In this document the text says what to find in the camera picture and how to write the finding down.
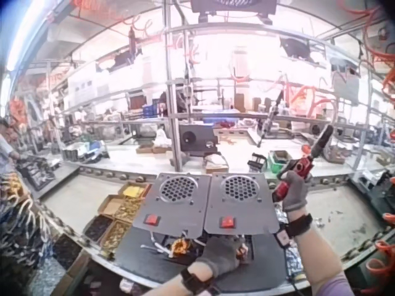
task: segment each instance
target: electric screwdriver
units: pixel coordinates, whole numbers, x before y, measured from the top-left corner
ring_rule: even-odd
[[[313,160],[321,155],[325,146],[330,141],[332,134],[333,126],[327,125],[311,148],[310,154],[302,157],[299,160],[291,160],[288,162],[287,166],[277,174],[277,178],[281,179],[284,173],[289,170],[293,170],[300,177],[305,179],[309,175],[311,169],[314,167]],[[288,189],[289,184],[285,181],[281,181],[273,191],[273,202],[281,202],[286,197]]]

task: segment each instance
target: red rocker switch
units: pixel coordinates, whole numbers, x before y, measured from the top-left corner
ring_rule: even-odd
[[[222,217],[220,225],[221,228],[235,228],[235,219],[232,216]]]
[[[144,223],[151,225],[151,226],[158,226],[159,220],[160,220],[159,216],[154,215],[154,214],[148,214],[148,215],[146,215]]]

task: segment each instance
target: ceiling light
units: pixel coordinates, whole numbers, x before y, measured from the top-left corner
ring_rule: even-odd
[[[11,87],[11,79],[10,76],[7,75],[5,79],[2,81],[2,85],[1,85],[0,117],[6,116],[6,105],[10,94],[10,87]]]
[[[18,60],[21,58],[21,50],[27,48],[24,44],[26,38],[32,37],[31,29],[36,28],[34,24],[40,19],[43,12],[44,0],[33,0],[27,10],[22,23],[19,26],[18,33],[12,43],[10,54],[7,60],[8,71],[14,71]]]

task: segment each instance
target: gray glove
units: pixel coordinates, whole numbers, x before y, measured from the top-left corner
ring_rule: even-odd
[[[291,211],[298,210],[307,204],[306,197],[308,183],[311,180],[311,176],[308,176],[306,180],[300,177],[294,171],[288,171],[284,181],[289,184],[288,194],[283,201],[283,211],[288,213]]]
[[[239,266],[240,262],[236,256],[242,244],[243,240],[237,237],[211,237],[204,247],[203,255],[196,261],[210,266],[216,278]]]

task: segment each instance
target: wrist strap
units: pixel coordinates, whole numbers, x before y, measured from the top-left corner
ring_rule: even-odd
[[[291,239],[300,236],[310,229],[313,217],[311,214],[303,215],[300,218],[286,224],[280,223],[280,230],[275,234],[275,238],[280,247],[286,249],[289,247]]]
[[[193,295],[199,295],[210,286],[211,280],[202,282],[195,274],[191,274],[187,268],[183,269],[180,274],[183,278],[181,283]]]

